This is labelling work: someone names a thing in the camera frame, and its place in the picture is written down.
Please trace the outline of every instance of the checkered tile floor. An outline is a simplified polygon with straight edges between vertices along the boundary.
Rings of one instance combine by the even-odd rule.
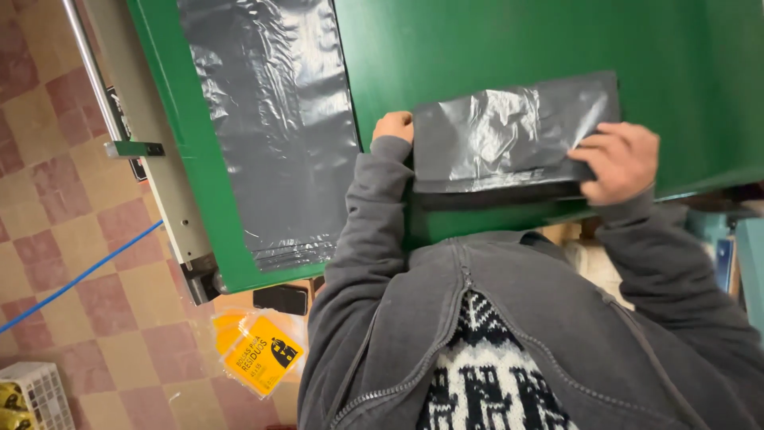
[[[0,0],[0,323],[160,219],[107,140],[60,0]],[[293,422],[296,383],[261,402],[223,375],[208,323],[219,304],[183,296],[167,243],[155,231],[0,334],[0,366],[56,363],[78,428]]]

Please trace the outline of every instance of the zipper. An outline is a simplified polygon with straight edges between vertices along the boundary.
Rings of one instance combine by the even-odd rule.
[[[467,282],[468,277],[466,276],[466,274],[468,274],[469,271],[467,270],[465,266],[462,266],[461,272],[462,272],[462,275],[465,275],[465,282]],[[469,279],[467,288],[465,288],[465,290],[458,295],[457,303],[461,303],[461,300],[464,297],[465,291],[471,288],[471,283],[472,283],[472,280]],[[419,372],[416,374],[416,376],[414,376],[414,379],[410,380],[407,383],[401,384],[399,386],[395,386],[393,388],[372,391],[371,393],[366,393],[363,396],[356,397],[347,405],[345,405],[344,408],[342,408],[342,410],[332,420],[332,423],[329,425],[329,429],[333,430],[334,428],[336,428],[339,422],[342,421],[344,417],[346,417],[350,412],[352,412],[353,409],[358,407],[363,402],[367,402],[369,400],[378,399],[380,397],[391,396],[393,394],[400,393],[401,391],[409,389],[412,386],[419,383],[419,381],[422,380],[422,378],[425,376],[425,373],[432,365],[432,358],[435,356],[435,353],[438,353],[454,337],[454,333],[456,332],[456,327],[458,326],[457,320],[458,320],[458,312],[456,314],[455,320],[452,321],[452,327],[448,330],[448,334],[446,335],[446,337],[442,341],[437,343],[435,347],[430,348],[430,350],[427,351],[427,354],[423,357],[422,361],[420,361],[420,363],[425,363],[426,366],[421,366],[419,368]]]

